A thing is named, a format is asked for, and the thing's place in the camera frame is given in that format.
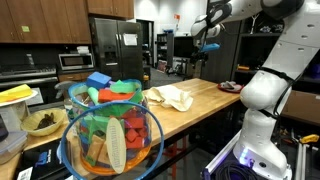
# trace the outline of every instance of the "crumpled towel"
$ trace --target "crumpled towel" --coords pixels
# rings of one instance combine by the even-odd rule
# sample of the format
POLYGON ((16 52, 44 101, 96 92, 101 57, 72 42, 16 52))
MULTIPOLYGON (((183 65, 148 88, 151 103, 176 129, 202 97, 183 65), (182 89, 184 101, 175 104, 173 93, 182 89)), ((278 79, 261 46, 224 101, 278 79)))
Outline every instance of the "crumpled towel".
POLYGON ((146 97, 159 102, 163 107, 174 107, 179 111, 187 111, 193 102, 190 92, 172 85, 152 87, 147 91, 146 97))

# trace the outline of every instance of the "wooden countertop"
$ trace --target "wooden countertop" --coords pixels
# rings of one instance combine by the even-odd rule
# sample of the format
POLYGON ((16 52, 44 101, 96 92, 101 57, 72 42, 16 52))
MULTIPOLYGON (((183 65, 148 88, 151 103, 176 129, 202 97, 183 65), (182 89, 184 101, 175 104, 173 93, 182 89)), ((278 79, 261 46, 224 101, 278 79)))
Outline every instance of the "wooden countertop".
MULTIPOLYGON (((191 79, 172 85, 183 91, 190 91, 190 95, 193 97, 193 103, 190 109, 186 112, 179 112, 174 108, 149 105, 151 112, 153 112, 161 123, 165 139, 198 123, 204 118, 240 99, 239 94, 222 92, 217 88, 217 84, 200 79, 191 79)), ((28 136, 28 142, 25 150, 60 138, 67 124, 67 117, 65 117, 64 124, 55 133, 45 137, 28 136)), ((73 137, 71 133, 69 133, 68 139, 72 142, 75 169, 84 177, 91 179, 94 176, 84 170, 81 166, 79 148, 76 148, 78 147, 77 138, 73 137)), ((156 123, 152 121, 152 145, 154 146, 158 143, 160 143, 160 132, 156 123)), ((18 154, 6 164, 0 165, 0 173, 3 178, 13 178, 19 157, 20 155, 18 154)))

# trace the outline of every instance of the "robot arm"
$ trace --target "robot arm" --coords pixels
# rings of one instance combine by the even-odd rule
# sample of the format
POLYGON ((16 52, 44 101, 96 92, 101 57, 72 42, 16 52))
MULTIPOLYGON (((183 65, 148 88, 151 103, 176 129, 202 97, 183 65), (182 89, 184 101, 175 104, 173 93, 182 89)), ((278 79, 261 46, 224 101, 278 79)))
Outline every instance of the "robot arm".
POLYGON ((240 94, 248 108, 233 154, 267 179, 291 179, 285 155, 270 141, 277 116, 292 84, 320 48, 317 0, 209 0, 208 12, 191 28, 196 45, 219 34, 221 23, 246 19, 263 11, 283 19, 285 28, 269 57, 240 94))

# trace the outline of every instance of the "refrigerator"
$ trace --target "refrigerator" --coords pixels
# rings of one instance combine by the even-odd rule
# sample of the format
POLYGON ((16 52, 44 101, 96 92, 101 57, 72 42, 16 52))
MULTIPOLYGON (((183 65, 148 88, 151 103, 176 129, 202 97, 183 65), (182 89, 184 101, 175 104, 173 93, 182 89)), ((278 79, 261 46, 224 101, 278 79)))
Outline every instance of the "refrigerator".
POLYGON ((90 18, 90 29, 99 72, 110 76, 113 81, 138 79, 143 84, 141 25, 90 18))

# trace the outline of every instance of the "yellow bowl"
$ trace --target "yellow bowl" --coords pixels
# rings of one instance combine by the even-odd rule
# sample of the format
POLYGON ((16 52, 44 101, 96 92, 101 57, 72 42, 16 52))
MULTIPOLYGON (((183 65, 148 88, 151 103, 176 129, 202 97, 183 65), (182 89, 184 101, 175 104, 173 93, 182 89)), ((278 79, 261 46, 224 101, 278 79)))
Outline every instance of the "yellow bowl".
POLYGON ((55 132, 60 127, 65 116, 66 116, 65 111, 63 109, 58 109, 58 108, 51 108, 47 110, 38 111, 26 117, 22 121, 21 129, 33 136, 46 136, 55 132), (51 113, 53 113, 54 115, 53 121, 55 123, 48 127, 35 130, 37 129, 40 121, 44 118, 44 115, 45 114, 50 115, 51 113))

